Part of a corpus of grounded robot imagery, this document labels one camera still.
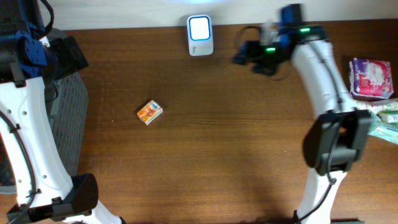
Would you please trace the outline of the mint green wipes pouch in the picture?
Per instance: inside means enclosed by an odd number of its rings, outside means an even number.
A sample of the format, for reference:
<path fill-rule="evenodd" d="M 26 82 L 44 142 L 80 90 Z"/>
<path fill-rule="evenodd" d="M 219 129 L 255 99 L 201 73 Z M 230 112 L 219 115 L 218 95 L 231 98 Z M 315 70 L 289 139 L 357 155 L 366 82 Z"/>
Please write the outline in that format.
<path fill-rule="evenodd" d="M 374 136 L 385 141 L 397 144 L 397 124 L 384 123 L 382 121 L 375 121 L 370 127 L 370 136 Z"/>

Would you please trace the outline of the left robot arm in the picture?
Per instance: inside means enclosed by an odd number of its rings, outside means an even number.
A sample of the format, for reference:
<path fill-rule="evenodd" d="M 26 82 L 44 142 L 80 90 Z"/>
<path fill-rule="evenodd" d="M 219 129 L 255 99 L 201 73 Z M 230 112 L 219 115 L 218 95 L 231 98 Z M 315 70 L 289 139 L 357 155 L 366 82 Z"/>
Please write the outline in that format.
<path fill-rule="evenodd" d="M 1 140 L 17 190 L 7 219 L 123 224 L 100 202 L 94 175 L 71 176 L 60 159 L 45 107 L 45 82 L 88 63 L 73 37 L 44 43 L 53 25 L 43 23 L 39 7 L 39 1 L 1 2 Z"/>

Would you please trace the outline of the red purple pad package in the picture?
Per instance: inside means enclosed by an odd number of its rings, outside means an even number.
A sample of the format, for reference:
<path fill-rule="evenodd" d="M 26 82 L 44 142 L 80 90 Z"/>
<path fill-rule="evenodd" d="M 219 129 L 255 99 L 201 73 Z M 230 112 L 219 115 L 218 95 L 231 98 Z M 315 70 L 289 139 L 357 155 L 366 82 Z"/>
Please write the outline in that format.
<path fill-rule="evenodd" d="M 391 64 L 387 61 L 352 59 L 349 81 L 352 96 L 386 100 L 394 93 Z"/>

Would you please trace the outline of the orange Kleenex tissue pack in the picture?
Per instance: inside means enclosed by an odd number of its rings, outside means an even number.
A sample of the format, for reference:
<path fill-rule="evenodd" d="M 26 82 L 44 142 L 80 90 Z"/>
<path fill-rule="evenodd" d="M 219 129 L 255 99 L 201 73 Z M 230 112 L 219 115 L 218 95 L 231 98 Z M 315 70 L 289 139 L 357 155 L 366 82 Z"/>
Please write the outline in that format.
<path fill-rule="evenodd" d="M 150 100 L 138 112 L 137 117 L 146 125 L 149 125 L 156 117 L 163 113 L 163 108 L 154 100 Z"/>

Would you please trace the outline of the teal Kleenex tissue pack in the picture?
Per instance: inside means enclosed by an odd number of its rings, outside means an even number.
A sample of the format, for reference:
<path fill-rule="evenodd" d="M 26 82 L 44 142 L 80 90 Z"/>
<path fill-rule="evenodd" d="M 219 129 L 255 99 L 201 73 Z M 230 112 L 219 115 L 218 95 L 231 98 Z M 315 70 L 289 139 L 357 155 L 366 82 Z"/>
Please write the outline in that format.
<path fill-rule="evenodd" d="M 398 123 L 398 112 L 397 111 L 387 111 L 378 114 L 381 121 L 385 123 Z"/>

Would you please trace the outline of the white leaf-print tube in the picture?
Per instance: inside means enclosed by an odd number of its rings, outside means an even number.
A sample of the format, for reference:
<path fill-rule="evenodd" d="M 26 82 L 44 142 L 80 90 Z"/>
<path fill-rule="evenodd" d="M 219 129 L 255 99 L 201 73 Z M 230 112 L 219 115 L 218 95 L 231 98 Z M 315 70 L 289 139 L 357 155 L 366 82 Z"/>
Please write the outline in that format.
<path fill-rule="evenodd" d="M 357 107 L 361 110 L 368 110 L 374 114 L 382 113 L 383 111 L 397 111 L 397 98 L 379 101 L 354 101 Z"/>

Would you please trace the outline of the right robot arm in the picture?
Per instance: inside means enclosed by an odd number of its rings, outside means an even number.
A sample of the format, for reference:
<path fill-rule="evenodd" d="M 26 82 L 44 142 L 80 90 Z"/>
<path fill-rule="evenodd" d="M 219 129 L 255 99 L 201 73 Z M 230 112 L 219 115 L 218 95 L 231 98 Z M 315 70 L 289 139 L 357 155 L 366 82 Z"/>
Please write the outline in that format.
<path fill-rule="evenodd" d="M 303 199 L 280 223 L 332 223 L 331 209 L 342 181 L 364 153 L 372 117 L 353 101 L 335 63 L 325 29 L 304 21 L 301 4 L 280 10 L 276 30 L 257 26 L 258 40 L 239 46 L 232 61 L 253 63 L 253 72 L 274 76 L 284 62 L 298 71 L 315 121 L 303 139 L 308 167 Z"/>

